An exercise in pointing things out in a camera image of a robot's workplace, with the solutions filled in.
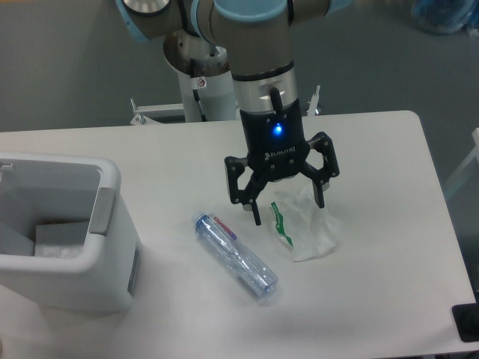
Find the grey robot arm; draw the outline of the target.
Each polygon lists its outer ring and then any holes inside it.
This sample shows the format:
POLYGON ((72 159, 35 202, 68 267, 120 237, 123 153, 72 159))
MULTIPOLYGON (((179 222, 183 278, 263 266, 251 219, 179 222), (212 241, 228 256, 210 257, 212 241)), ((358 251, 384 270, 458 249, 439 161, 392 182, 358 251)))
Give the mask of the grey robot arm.
POLYGON ((245 134, 244 158, 225 159, 232 203, 258 214, 257 197, 270 182, 302 174, 314 199, 339 173, 331 138, 306 139, 297 94, 290 27, 347 6, 346 1, 118 1, 130 33, 152 40, 185 34, 198 50, 179 44, 180 64, 201 75, 227 70, 245 134))

